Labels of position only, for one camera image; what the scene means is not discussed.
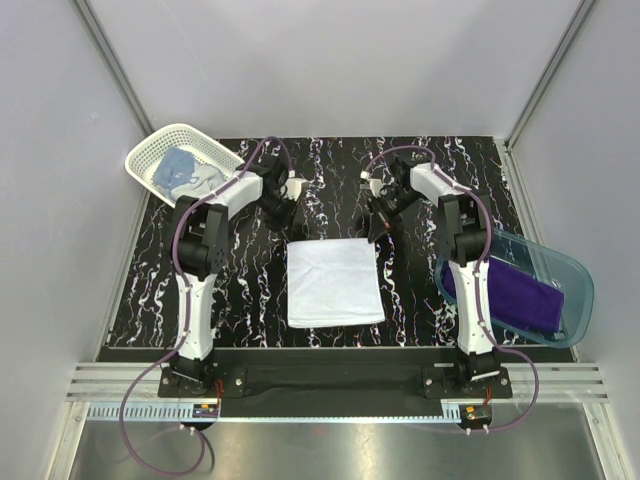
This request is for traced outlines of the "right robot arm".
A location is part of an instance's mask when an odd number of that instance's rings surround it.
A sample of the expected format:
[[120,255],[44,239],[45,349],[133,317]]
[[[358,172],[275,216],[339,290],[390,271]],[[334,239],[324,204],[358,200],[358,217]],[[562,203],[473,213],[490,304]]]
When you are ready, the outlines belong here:
[[493,227],[485,194],[465,187],[435,164],[398,160],[394,181],[385,184],[367,170],[360,187],[369,212],[368,241],[386,236],[397,216],[419,199],[436,207],[438,254],[448,262],[458,313],[454,384],[466,396],[486,389],[500,373],[489,326],[489,251]]

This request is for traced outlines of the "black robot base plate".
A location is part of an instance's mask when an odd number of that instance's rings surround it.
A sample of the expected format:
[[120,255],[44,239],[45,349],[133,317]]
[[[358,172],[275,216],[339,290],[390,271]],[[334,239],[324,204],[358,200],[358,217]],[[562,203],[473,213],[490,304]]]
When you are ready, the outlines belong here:
[[508,371],[471,381],[460,371],[464,361],[451,347],[411,348],[218,348],[202,367],[205,380],[162,369],[160,396],[247,398],[261,393],[374,392],[409,394],[426,399],[502,400],[513,397]]

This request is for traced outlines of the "purple microfiber towel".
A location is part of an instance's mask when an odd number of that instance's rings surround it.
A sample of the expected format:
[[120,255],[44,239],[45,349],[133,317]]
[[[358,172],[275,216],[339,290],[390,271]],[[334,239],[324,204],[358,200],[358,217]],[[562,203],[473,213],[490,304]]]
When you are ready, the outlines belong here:
[[493,256],[489,259],[488,294],[493,321],[523,331],[559,331],[564,294]]

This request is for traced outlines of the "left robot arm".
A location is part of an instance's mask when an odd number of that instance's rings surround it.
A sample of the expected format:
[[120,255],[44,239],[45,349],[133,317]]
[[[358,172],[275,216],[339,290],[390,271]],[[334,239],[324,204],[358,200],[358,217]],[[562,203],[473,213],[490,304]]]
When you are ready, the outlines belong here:
[[178,337],[167,360],[173,375],[196,396],[215,386],[211,328],[213,287],[226,265],[229,223],[243,209],[257,205],[265,225],[290,229],[308,181],[287,167],[239,171],[202,197],[182,196],[175,203],[169,257],[178,288]]

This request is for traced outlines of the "light blue towel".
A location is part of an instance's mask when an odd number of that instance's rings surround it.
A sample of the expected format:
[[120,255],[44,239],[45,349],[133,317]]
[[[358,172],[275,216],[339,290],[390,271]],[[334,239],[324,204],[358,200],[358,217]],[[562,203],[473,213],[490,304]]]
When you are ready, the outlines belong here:
[[153,174],[153,182],[167,191],[188,184],[195,172],[196,163],[196,157],[191,152],[169,147]]

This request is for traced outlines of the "white towel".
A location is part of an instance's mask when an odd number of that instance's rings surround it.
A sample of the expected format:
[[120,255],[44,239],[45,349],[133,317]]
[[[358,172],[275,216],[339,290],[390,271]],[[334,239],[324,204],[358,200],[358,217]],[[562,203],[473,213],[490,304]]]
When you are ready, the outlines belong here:
[[384,320],[376,249],[367,239],[305,240],[287,245],[289,327],[348,327]]

